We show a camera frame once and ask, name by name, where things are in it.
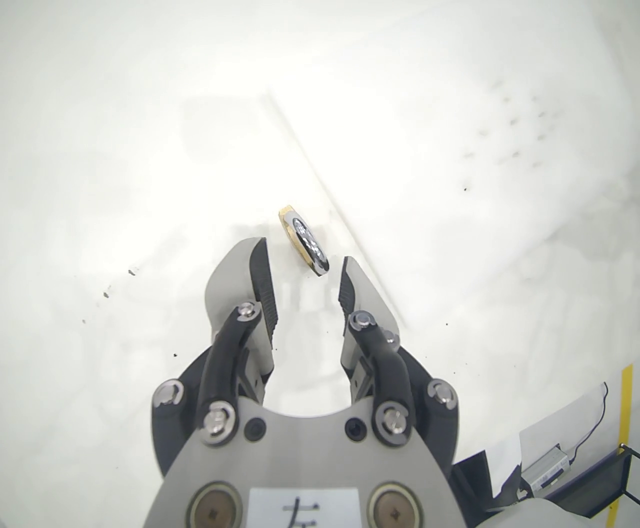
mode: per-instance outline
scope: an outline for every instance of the black wire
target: black wire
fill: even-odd
[[[580,442],[578,445],[575,446],[575,451],[573,452],[573,458],[569,461],[569,465],[573,464],[573,462],[575,461],[575,457],[578,456],[578,449],[580,449],[580,446],[584,444],[584,442],[589,440],[593,432],[598,428],[598,426],[602,423],[602,420],[604,419],[604,413],[607,412],[607,396],[609,395],[609,386],[606,383],[604,383],[604,388],[606,389],[606,392],[604,393],[604,398],[602,398],[602,416],[600,417],[600,420],[598,420],[598,423],[593,426],[593,429],[589,431],[589,434],[587,435],[587,437],[582,442]]]

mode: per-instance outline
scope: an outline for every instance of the metal screw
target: metal screw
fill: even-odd
[[[406,429],[406,417],[398,409],[394,409],[393,407],[385,411],[383,423],[387,431],[394,435],[400,435],[404,433]]]
[[[455,409],[456,405],[458,405],[456,391],[444,380],[431,380],[427,386],[427,395],[446,405],[449,410]]]
[[[162,405],[178,405],[184,395],[184,385],[180,380],[166,380],[154,392],[152,402],[157,409]]]
[[[360,330],[364,330],[365,328],[375,325],[376,320],[369,312],[361,310],[351,314],[349,323],[354,330],[359,332]]]
[[[360,312],[356,314],[355,320],[362,328],[367,328],[371,324],[371,315],[367,312]]]
[[[209,412],[202,421],[200,435],[205,444],[216,445],[224,442],[236,425],[236,411],[226,401],[219,400],[209,405]]]
[[[255,305],[250,302],[242,303],[238,306],[238,314],[243,317],[251,317],[255,311]]]
[[[218,436],[227,425],[229,417],[224,409],[212,409],[204,417],[204,428],[212,436]]]

